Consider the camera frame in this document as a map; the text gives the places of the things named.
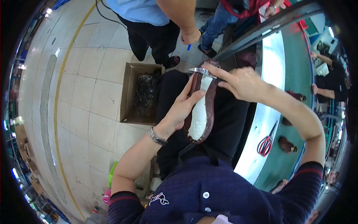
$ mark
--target black cable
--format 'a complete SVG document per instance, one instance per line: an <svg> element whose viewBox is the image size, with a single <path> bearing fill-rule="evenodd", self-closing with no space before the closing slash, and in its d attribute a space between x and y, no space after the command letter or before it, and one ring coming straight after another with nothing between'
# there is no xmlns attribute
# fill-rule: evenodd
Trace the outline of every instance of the black cable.
<svg viewBox="0 0 358 224"><path fill-rule="evenodd" d="M103 0L100 0L100 1L102 2L102 4L103 4L104 7L106 7L107 9L112 10L110 7L108 7L107 5L105 5L105 4L103 3ZM109 19L109 18L105 17L104 15L102 15L101 12L100 12L100 10L98 9L97 0L95 0L95 2L96 2L97 11L98 11L98 13L99 13L103 18L105 18L105 19L107 19L107 20L109 20L109 21L113 21L113 22L119 23L119 24L121 24L126 30L128 30L127 27L124 26L122 23L120 23L120 22L118 22L118 21L115 21L115 20L112 20L112 19Z"/></svg>

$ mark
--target metal tool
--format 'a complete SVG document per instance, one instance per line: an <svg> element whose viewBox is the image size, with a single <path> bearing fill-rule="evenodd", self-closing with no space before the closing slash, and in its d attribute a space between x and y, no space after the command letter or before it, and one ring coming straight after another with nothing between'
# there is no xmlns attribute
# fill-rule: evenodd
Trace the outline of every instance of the metal tool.
<svg viewBox="0 0 358 224"><path fill-rule="evenodd" d="M272 134L274 133L276 125L277 125L277 121L276 121L275 125L273 126L273 128L271 129L270 134L268 136L264 137L257 146L257 153L262 155L263 157L266 157L269 154L269 152L271 151L272 143L274 141L272 139Z"/></svg>
<svg viewBox="0 0 358 224"><path fill-rule="evenodd" d="M224 81L223 79L221 78L218 78L214 75L212 75L209 70L205 69L205 68L189 68L188 71L191 71L191 72L198 72L198 73L201 73L201 74L204 74L204 75L207 75L207 76L210 76L212 78L215 78L219 81Z"/></svg>

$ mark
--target tile floor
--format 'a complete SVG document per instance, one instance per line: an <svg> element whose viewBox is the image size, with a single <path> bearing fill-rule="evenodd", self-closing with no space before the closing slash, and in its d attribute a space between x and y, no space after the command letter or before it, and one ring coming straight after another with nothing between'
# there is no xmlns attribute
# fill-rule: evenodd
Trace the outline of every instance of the tile floor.
<svg viewBox="0 0 358 224"><path fill-rule="evenodd" d="M107 209L102 202L102 194L108 189L108 174L113 163L150 128L119 122L125 63L139 63L131 51L124 27L102 18L94 8L71 43L92 6L92 1L71 0L44 19L31 43L19 93L19 115L24 120L26 134L34 150L40 182L47 195L72 223L82 223L83 217L90 216L94 206ZM112 11L101 4L98 7L104 16L118 21ZM197 26L201 27L208 16L197 13L195 18ZM221 41L222 36L214 43L214 49L220 48ZM187 51L187 46L178 38L173 55L179 55L182 61L175 69L187 71L205 59L197 50L197 45ZM72 48L59 86L55 131L56 90L69 46ZM149 49L142 63L154 64L150 52ZM57 61L50 83L48 136L61 186L55 186L54 174L49 171L40 116L45 70L52 54L57 56ZM56 141L60 158L57 156ZM60 190L65 192L65 198L61 198Z"/></svg>

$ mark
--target yellow floor line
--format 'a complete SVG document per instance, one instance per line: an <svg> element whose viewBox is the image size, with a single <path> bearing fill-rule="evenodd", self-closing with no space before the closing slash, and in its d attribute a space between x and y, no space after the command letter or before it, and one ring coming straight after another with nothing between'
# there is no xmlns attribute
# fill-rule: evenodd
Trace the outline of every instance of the yellow floor line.
<svg viewBox="0 0 358 224"><path fill-rule="evenodd" d="M78 33L79 31L81 30L83 24L85 23L85 21L87 20L87 18L90 16L91 12L93 11L93 9L96 7L96 4L94 4L91 9L89 10L89 12L86 14L86 16L83 18L81 24L79 25L79 27L77 28L76 32L74 33L73 37L72 37L72 40L71 40L71 43L69 44L68 48L67 48L67 51L66 51L66 54L65 54L65 58L63 59L63 63L62 63L62 66L61 66L61 70L60 70L60 74L58 76L58 82L57 82L57 88L56 88L56 95L55 95L55 108L54 108L54 114L53 114L53 125L54 125L54 128L55 128L55 144L56 144L56 152L57 152L57 158L58 158L58 164L60 165L60 169L61 169L61 173L62 173L62 176L63 176L63 179L65 181L65 184L66 184L66 187L67 187L67 190L69 192L69 195L71 196L72 200L73 200L73 203L74 205L76 206L76 208L78 209L79 213L81 214L82 218L85 220L85 216L82 214L81 212L81 209L79 209L78 207L78 204L76 203L76 200L74 199L73 197L73 194L71 192L71 189L68 185L68 182L67 182L67 178L66 178L66 175L65 175L65 172L63 170L63 166L62 166L62 162L61 162L61 155L60 155L60 150L59 150L59 147L58 147L58 137L57 137L57 107L58 107L58 95L60 93L60 85L61 85L61 80L62 80L62 75L63 75L63 71L65 69L65 65L66 65L66 62L67 62L67 59L68 59L68 55L72 49L72 45L73 45L73 41L77 38L78 36Z"/></svg>

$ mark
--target pink object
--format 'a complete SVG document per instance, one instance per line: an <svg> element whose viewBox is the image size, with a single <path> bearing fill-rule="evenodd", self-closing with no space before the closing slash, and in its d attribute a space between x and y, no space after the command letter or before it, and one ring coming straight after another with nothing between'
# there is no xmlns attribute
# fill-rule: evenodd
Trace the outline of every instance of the pink object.
<svg viewBox="0 0 358 224"><path fill-rule="evenodd" d="M106 203L107 205L110 204L110 199L111 199L111 189L108 189L105 193L105 195L102 198L102 201L104 203Z"/></svg>

